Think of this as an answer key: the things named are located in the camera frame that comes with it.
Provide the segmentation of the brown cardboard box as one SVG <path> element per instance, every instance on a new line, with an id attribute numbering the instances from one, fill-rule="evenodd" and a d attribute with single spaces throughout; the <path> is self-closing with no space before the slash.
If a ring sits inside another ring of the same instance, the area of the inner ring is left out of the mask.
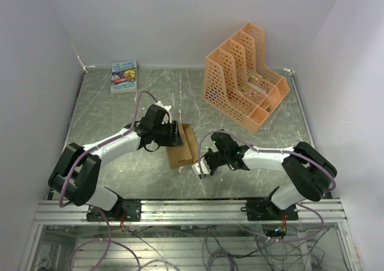
<path id="1" fill-rule="evenodd" d="M 180 168 L 194 164 L 198 160 L 198 144 L 190 124 L 178 124 L 182 146 L 166 147 L 170 168 Z"/>

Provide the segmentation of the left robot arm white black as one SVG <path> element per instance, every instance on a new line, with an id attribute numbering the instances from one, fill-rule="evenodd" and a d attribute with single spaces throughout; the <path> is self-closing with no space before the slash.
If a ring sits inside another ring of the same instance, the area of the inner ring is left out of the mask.
<path id="1" fill-rule="evenodd" d="M 124 200 L 114 191 L 98 184 L 101 169 L 121 156 L 158 147 L 183 145 L 178 122 L 172 120 L 170 106 L 157 102 L 148 107 L 144 117 L 126 125 L 116 134 L 84 146 L 70 143 L 62 152 L 49 177 L 48 185 L 76 206 L 101 209 L 108 221 L 118 220 Z"/>

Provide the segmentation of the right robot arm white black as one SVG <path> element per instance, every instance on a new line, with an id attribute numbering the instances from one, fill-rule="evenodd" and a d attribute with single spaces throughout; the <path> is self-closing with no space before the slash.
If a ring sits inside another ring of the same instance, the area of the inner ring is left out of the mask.
<path id="1" fill-rule="evenodd" d="M 307 142 L 273 149 L 254 146 L 225 130 L 208 135 L 217 150 L 209 149 L 199 155 L 193 165 L 201 179 L 225 165 L 232 171 L 274 170 L 286 174 L 289 182 L 276 187 L 262 200 L 265 215 L 273 221 L 302 200 L 320 201 L 336 187 L 337 169 Z"/>

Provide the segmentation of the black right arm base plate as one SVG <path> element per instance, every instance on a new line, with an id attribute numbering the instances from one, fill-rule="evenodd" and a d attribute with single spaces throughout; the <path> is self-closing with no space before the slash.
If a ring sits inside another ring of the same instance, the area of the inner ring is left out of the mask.
<path id="1" fill-rule="evenodd" d="M 246 213 L 248 221 L 282 221 L 283 219 L 296 221 L 299 218 L 295 204 L 280 210 L 262 197 L 246 199 L 245 206 L 241 207 L 240 211 Z"/>

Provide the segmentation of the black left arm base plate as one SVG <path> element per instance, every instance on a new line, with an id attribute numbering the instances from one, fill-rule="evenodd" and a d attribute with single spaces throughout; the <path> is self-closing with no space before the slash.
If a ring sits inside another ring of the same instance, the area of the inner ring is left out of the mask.
<path id="1" fill-rule="evenodd" d="M 124 221 L 127 222 L 139 222 L 142 213 L 142 204 L 140 200 L 120 198 L 110 211 L 103 210 L 103 212 L 109 221 L 117 222 L 124 219 Z M 86 215 L 86 220 L 88 222 L 101 222 L 103 221 L 103 217 L 100 211 L 94 207 L 90 207 Z"/>

